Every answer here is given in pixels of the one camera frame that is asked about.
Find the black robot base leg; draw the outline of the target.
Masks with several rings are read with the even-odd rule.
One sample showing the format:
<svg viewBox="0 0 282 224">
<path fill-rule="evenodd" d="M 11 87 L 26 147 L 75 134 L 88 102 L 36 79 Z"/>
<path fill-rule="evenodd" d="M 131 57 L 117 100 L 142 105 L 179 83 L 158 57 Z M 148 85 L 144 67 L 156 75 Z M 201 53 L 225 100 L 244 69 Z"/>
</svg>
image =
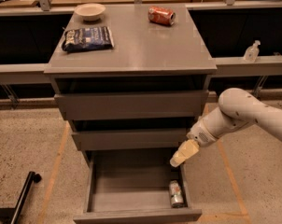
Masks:
<svg viewBox="0 0 282 224">
<path fill-rule="evenodd" d="M 40 174 L 30 171 L 23 184 L 21 194 L 14 207 L 0 208 L 0 224 L 18 224 L 21 216 L 22 208 L 24 207 L 28 193 L 33 183 L 39 183 L 42 180 Z"/>
</svg>

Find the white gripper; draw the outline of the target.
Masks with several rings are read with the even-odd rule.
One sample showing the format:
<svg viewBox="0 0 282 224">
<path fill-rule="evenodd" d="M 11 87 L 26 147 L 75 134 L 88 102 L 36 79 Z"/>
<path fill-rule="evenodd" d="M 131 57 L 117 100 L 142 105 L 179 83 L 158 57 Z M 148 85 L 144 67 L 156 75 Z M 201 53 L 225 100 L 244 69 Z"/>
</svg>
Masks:
<svg viewBox="0 0 282 224">
<path fill-rule="evenodd" d="M 191 140 L 183 142 L 170 160 L 173 167 L 178 167 L 184 161 L 195 155 L 200 147 L 208 147 L 217 141 L 205 127 L 204 122 L 198 120 L 187 133 Z"/>
</svg>

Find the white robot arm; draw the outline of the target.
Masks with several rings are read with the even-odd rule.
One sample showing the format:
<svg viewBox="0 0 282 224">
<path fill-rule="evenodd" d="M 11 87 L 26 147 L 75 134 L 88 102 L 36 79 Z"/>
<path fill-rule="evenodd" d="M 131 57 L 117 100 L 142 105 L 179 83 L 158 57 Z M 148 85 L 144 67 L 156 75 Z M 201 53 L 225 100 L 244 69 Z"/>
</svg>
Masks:
<svg viewBox="0 0 282 224">
<path fill-rule="evenodd" d="M 208 147 L 224 134 L 251 124 L 258 125 L 282 142 L 282 109 L 269 106 L 242 89 L 227 89 L 219 96 L 218 107 L 190 128 L 188 140 L 180 145 L 170 164 L 178 167 L 201 147 Z"/>
</svg>

